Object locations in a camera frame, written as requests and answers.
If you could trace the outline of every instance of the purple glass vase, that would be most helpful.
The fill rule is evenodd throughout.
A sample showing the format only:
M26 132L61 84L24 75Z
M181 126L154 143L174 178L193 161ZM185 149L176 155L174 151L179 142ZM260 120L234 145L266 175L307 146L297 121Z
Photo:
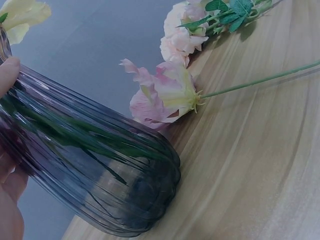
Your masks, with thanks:
M3 63L11 49L0 31ZM8 154L105 233L149 230L175 196L180 159L162 135L23 65L0 100L0 127Z

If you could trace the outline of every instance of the gray background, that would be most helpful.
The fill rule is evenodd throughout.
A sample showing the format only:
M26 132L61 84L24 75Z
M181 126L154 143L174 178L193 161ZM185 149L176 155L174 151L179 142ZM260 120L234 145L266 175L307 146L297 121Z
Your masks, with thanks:
M163 21L179 0L46 2L52 16L12 46L13 54L46 77L131 116L129 102L139 86L118 64L128 58L155 71L163 61ZM24 240L60 240L73 217L32 179L18 205L25 221Z

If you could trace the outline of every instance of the wooden table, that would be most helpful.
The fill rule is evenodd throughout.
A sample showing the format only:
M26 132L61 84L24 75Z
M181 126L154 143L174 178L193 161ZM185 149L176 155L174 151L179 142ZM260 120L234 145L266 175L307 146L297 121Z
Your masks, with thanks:
M283 0L192 63L205 93L320 59L320 1ZM320 239L320 67L210 99L169 128L182 180L137 240ZM120 240L75 218L66 240Z

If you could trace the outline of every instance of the pink flower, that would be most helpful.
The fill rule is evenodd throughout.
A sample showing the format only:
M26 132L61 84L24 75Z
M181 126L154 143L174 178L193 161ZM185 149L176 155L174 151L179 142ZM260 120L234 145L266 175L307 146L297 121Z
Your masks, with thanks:
M164 36L161 38L161 54L166 62L174 62L177 64L183 64L185 67L189 65L188 53L179 51L172 43L171 38Z
M156 130L175 122L199 104L194 79L181 64L163 62L156 67L156 75L137 68L128 59L120 64L127 73L135 73L140 90L132 97L130 111L142 124Z
M164 20L164 35L166 37L171 37L183 29L178 27L181 24L198 21L206 17L206 15L205 9L196 4L188 4L184 1L173 5L172 10L167 14L166 19ZM206 35L206 28L208 26L208 23L199 26L204 29L204 31L201 31L199 37L204 37Z
M208 40L206 28L208 23L198 27L196 31L189 32L185 27L178 27L182 23L191 23L203 19L206 16L203 7L196 4L181 2L173 6L164 21L164 35L161 39L161 54L165 61L189 64L189 54L193 54L195 49L201 51L202 43Z

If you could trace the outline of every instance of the artificial flower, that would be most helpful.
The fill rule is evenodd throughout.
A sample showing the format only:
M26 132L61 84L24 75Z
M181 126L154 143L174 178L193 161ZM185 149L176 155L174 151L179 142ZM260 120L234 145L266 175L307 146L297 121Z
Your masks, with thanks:
M161 54L165 61L189 64L189 54L195 49L201 51L202 43L208 40L206 28L208 23L200 25L190 32L185 27L178 27L181 24L198 21L206 16L203 7L188 2L175 4L164 21L164 38L161 39Z
M161 54L166 62L181 63L185 67L189 65L189 54L184 51L179 51L172 43L171 38L164 36L161 38Z
M36 0L6 0L0 9L0 16L6 14L2 23L11 45L19 44L29 28L40 24L51 16L50 7Z
M120 65L127 73L135 73L133 80L140 84L130 102L132 116L140 123L160 130L199 105L194 79L183 65L163 62L156 67L156 75L128 59Z
M203 19L206 16L206 11L203 7L195 4L189 4L186 1L173 5L172 10L167 14L164 20L164 35L172 37L177 32L181 31L183 27L178 27L181 24L191 23ZM204 37L206 35L206 28L208 23L200 25L198 28L202 29L197 36Z

